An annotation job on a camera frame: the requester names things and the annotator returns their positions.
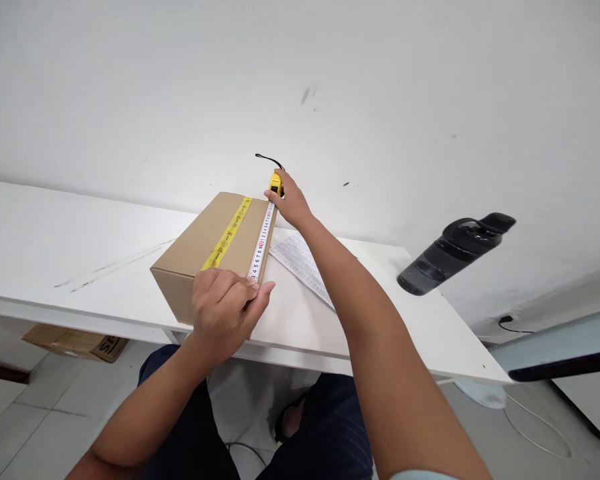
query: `water bottle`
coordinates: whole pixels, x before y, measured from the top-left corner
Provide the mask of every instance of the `water bottle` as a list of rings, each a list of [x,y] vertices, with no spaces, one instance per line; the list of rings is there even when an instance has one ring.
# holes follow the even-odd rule
[[[398,284],[413,295],[424,295],[460,270],[493,250],[502,235],[515,224],[504,213],[490,213],[482,220],[456,220],[422,255],[398,275]]]

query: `floor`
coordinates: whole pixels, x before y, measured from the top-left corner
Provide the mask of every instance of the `floor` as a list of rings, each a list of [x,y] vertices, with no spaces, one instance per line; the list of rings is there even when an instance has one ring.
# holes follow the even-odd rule
[[[112,365],[47,355],[35,368],[31,384],[0,415],[0,480],[64,478],[132,392],[142,362],[155,348],[130,343]],[[246,443],[269,462],[274,453],[270,420],[316,378],[316,372],[229,360],[209,380],[223,440]],[[600,440],[548,385],[517,385],[508,392],[564,433],[575,452],[569,461],[524,440],[501,411],[480,407],[453,384],[441,388],[496,480],[600,479]],[[550,449],[566,452],[548,427],[515,405],[507,409],[520,430]],[[248,449],[234,446],[231,454],[242,480],[254,479],[262,469]]]

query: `cardboard box under desk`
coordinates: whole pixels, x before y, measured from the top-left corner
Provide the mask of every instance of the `cardboard box under desk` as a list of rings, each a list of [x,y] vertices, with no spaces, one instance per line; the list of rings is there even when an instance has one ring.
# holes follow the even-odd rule
[[[237,193],[218,193],[151,267],[151,273],[178,322],[193,324],[191,311],[193,279],[202,270],[244,198],[244,195]],[[268,203],[266,200],[252,200],[229,248],[220,261],[219,268],[246,276]],[[275,224],[276,212],[277,210],[273,211],[271,225]],[[259,283],[262,282],[267,266],[272,236],[273,228],[269,230]]]
[[[113,363],[128,339],[38,323],[22,340],[65,357]]]

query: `desk leg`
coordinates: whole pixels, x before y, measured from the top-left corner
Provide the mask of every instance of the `desk leg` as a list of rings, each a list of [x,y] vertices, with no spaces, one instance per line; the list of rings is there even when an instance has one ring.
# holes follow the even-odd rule
[[[180,340],[178,340],[178,338],[175,336],[175,334],[168,329],[163,329],[163,332],[165,332],[165,335],[167,336],[167,338],[169,339],[169,341],[174,344],[174,345],[180,345]]]

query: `sleeve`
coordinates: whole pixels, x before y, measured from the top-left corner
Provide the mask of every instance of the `sleeve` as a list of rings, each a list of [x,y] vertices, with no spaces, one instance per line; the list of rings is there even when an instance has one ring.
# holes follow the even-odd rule
[[[442,473],[424,471],[424,470],[409,470],[396,473],[391,477],[391,480],[456,480]]]

